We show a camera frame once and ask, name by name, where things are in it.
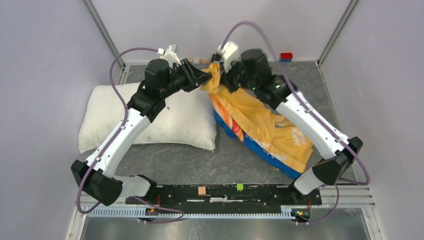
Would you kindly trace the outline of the blue yellow pillowcase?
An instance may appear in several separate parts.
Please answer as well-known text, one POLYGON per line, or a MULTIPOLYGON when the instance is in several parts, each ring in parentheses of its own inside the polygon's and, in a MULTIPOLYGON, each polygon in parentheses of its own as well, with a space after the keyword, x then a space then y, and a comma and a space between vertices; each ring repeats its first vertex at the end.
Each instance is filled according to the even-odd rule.
POLYGON ((212 78, 201 90, 208 93, 216 122, 225 133, 290 178, 304 173, 313 153, 311 140, 285 116, 272 113, 245 90, 229 92, 220 83, 217 63, 211 63, 204 72, 212 78))

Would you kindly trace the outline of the white pillow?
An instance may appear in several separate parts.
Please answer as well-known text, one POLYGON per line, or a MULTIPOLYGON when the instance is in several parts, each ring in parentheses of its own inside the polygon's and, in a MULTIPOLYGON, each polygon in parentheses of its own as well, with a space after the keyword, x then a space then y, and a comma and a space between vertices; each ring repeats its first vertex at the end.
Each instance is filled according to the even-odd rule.
MULTIPOLYGON (((78 134, 79 151, 84 153, 98 148, 123 116, 124 107, 113 88, 96 86, 78 134)), ((185 144, 212 151, 216 148, 216 136, 216 120, 209 95, 200 89, 181 90, 165 100, 165 108, 134 144, 185 144)))

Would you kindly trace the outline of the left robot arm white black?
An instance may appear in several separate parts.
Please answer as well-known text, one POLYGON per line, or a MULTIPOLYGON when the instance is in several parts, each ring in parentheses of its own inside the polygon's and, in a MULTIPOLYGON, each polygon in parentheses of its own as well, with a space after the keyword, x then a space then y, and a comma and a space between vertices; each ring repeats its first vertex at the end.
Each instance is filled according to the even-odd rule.
POLYGON ((75 160, 70 169, 78 185, 77 197, 86 193, 99 204, 109 206, 118 198, 139 197, 153 203, 157 190, 142 176, 116 176, 116 169, 136 138, 166 107, 173 94, 191 92, 206 84, 212 72, 193 66, 186 58, 170 65, 165 59, 151 60, 144 70, 144 80, 125 104, 124 115, 106 140, 86 160, 75 160))

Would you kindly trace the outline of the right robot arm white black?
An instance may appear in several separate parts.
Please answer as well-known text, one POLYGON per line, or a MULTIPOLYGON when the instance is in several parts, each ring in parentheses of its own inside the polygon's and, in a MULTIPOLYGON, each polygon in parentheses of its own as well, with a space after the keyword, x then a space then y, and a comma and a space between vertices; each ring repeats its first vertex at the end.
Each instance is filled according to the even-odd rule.
POLYGON ((338 131, 286 77, 273 74, 261 49, 242 53, 237 48, 220 49, 215 58, 222 66, 221 80, 231 92, 252 90, 262 103, 293 122, 320 153, 321 160, 291 183, 288 196, 293 203, 302 204, 313 190, 334 185, 354 163, 362 140, 338 131))

